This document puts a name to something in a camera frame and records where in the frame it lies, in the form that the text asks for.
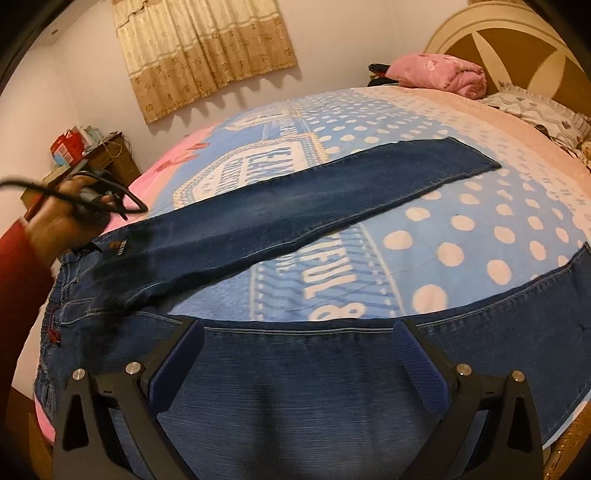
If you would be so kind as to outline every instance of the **blue jeans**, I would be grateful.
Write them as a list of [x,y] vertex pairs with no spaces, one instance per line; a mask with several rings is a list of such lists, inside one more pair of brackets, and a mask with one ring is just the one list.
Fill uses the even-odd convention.
[[[498,167],[455,140],[383,145],[112,232],[97,241],[102,254],[64,259],[44,319],[37,397],[51,419],[74,369],[144,359],[178,322],[152,307],[159,298]],[[589,390],[590,293],[585,246],[526,286],[414,319],[452,361],[484,374],[524,371],[547,438]],[[396,359],[392,321],[204,320],[206,346],[160,421],[204,480],[395,476],[437,419]],[[61,345],[49,342],[50,328]]]
[[[489,375],[525,372],[546,440],[590,388],[590,308],[585,244],[567,265],[524,286],[413,319],[453,362]],[[397,359],[394,321],[203,320],[204,350],[160,423],[203,480],[396,478],[438,418]],[[94,341],[104,348],[102,337]],[[131,351],[138,342],[125,343]],[[83,361],[105,365],[88,353]],[[41,372],[37,394],[46,407],[49,385],[60,386]],[[149,478],[121,414],[113,416],[131,465]]]

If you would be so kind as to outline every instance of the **human hand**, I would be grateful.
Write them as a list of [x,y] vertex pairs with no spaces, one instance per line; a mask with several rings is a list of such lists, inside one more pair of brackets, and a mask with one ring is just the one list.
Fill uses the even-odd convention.
[[[82,188],[89,187],[94,182],[96,180],[89,177],[73,177],[64,182],[59,191],[77,196]],[[109,203],[113,201],[113,197],[104,196],[101,201]],[[99,236],[111,219],[110,215],[105,215],[97,222],[87,223],[72,216],[73,211],[74,206],[71,203],[50,197],[25,227],[33,249],[48,267],[64,250],[82,247]]]

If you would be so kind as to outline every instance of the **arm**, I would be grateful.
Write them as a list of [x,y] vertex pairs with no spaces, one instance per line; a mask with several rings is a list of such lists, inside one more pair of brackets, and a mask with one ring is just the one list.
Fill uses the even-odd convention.
[[[60,191],[78,194],[93,182],[75,177]],[[51,265],[64,250],[80,247],[100,235],[109,220],[84,224],[71,214],[71,204],[50,198],[27,226],[18,220],[0,238],[0,338],[4,340],[0,346],[1,423],[18,357],[53,285]]]

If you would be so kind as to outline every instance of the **red sleeve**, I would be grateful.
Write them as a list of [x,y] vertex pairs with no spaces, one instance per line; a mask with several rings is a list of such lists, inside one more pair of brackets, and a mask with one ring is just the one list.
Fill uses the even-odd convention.
[[53,286],[51,271],[41,263],[18,220],[0,238],[0,420],[17,360],[39,308]]

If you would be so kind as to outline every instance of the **headboard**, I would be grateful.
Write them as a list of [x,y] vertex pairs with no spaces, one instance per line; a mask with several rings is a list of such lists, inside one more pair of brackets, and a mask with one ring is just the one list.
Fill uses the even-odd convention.
[[425,52],[481,65],[489,95],[509,82],[591,116],[591,82],[556,31],[525,5],[471,5],[439,27]]

